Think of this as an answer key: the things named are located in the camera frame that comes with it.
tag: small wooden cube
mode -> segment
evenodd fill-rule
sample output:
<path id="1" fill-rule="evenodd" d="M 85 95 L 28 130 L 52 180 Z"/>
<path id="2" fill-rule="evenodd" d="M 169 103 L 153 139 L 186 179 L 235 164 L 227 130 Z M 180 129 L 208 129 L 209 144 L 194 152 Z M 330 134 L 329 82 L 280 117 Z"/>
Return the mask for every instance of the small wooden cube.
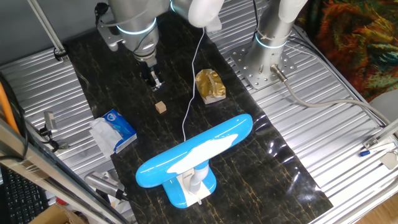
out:
<path id="1" fill-rule="evenodd" d="M 159 113 L 163 113 L 164 111 L 166 111 L 166 105 L 164 105 L 163 101 L 158 102 L 157 104 L 155 104 L 156 110 Z"/>

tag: black work mat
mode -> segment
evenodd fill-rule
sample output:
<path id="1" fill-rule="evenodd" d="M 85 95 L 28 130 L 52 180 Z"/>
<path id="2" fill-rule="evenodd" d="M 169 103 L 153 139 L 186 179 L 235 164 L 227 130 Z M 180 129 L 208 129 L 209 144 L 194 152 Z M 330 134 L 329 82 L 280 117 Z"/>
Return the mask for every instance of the black work mat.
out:
<path id="1" fill-rule="evenodd" d="M 216 46 L 205 36 L 195 73 L 211 68 L 226 86 L 226 99 L 205 105 L 197 97 L 185 123 L 187 139 L 239 114 L 248 113 L 253 132 L 241 143 L 210 159 L 214 193 L 186 209 L 175 208 L 162 186 L 144 189 L 135 178 L 140 165 L 183 141 L 182 120 L 192 96 L 191 62 L 202 30 L 174 13 L 158 18 L 157 61 L 164 86 L 152 92 L 140 77 L 132 53 L 112 52 L 97 31 L 69 41 L 75 67 L 94 117 L 120 112 L 138 139 L 112 157 L 139 223 L 309 223 L 332 207 L 325 194 L 251 98 Z M 155 104 L 167 111 L 159 114 Z"/>

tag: white cable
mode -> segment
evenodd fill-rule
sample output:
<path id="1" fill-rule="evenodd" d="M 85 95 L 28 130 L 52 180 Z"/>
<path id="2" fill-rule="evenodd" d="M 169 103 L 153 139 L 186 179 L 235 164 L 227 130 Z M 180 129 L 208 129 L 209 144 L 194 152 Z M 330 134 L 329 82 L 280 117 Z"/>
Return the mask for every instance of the white cable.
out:
<path id="1" fill-rule="evenodd" d="M 326 68 L 329 69 L 329 71 L 330 71 L 329 65 L 326 64 L 323 60 L 319 59 L 319 57 L 316 56 L 315 54 L 310 53 L 310 52 L 307 52 L 307 51 L 305 51 L 305 50 L 297 49 L 297 48 L 292 47 L 292 46 L 289 46 L 289 45 L 287 45 L 287 44 L 285 44 L 285 46 L 288 47 L 288 48 L 294 49 L 294 50 L 296 50 L 296 51 L 298 51 L 298 52 L 305 53 L 305 54 L 307 54 L 307 55 L 311 55 L 311 56 L 315 57 L 315 58 L 318 59 L 318 61 L 320 61 L 324 66 L 326 66 Z"/>
<path id="2" fill-rule="evenodd" d="M 188 103 L 187 112 L 185 113 L 184 120 L 182 121 L 182 134 L 184 135 L 184 141 L 187 140 L 187 138 L 185 137 L 184 124 L 185 124 L 185 120 L 187 119 L 187 116 L 188 116 L 189 107 L 191 107 L 191 102 L 192 102 L 192 100 L 195 97 L 195 86 L 196 86 L 195 78 L 196 78 L 196 75 L 195 75 L 195 67 L 193 66 L 193 63 L 195 62 L 195 58 L 197 57 L 197 53 L 198 53 L 198 50 L 199 50 L 200 42 L 201 42 L 201 40 L 203 39 L 204 36 L 205 36 L 205 28 L 203 28 L 203 34 L 200 37 L 197 50 L 195 51 L 195 54 L 194 54 L 193 60 L 192 60 L 192 74 L 193 74 L 192 98 L 191 98 L 191 100 Z"/>

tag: crumpled gold wrapper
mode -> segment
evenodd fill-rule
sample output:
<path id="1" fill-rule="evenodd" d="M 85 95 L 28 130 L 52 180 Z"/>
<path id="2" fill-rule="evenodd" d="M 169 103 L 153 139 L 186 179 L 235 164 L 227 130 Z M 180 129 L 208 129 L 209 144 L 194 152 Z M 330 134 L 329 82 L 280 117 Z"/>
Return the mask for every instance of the crumpled gold wrapper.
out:
<path id="1" fill-rule="evenodd" d="M 206 100 L 208 100 L 210 97 L 213 99 L 208 103 L 225 99 L 226 88 L 221 81 L 220 76 L 212 69 L 203 69 L 200 71 L 196 76 L 195 81 L 198 91 L 206 104 Z"/>

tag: gray cable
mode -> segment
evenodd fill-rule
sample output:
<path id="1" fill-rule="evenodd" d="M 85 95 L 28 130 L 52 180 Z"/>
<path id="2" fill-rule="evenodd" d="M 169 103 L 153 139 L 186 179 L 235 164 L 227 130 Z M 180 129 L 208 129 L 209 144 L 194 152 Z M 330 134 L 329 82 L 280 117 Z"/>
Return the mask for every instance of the gray cable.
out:
<path id="1" fill-rule="evenodd" d="M 287 90 L 290 92 L 290 94 L 297 100 L 298 103 L 300 103 L 301 105 L 307 106 L 307 107 L 325 107 L 325 106 L 330 106 L 330 105 L 334 105 L 337 103 L 352 103 L 352 104 L 356 104 L 359 106 L 363 106 L 369 110 L 371 110 L 376 116 L 378 116 L 382 121 L 384 121 L 387 125 L 391 124 L 391 122 L 377 109 L 375 109 L 374 107 L 372 107 L 371 105 L 367 104 L 367 103 L 363 103 L 359 100 L 333 100 L 333 101 L 328 101 L 328 102 L 324 102 L 324 103 L 307 103 L 303 100 L 301 100 L 293 91 L 292 87 L 290 87 L 288 81 L 284 82 Z"/>

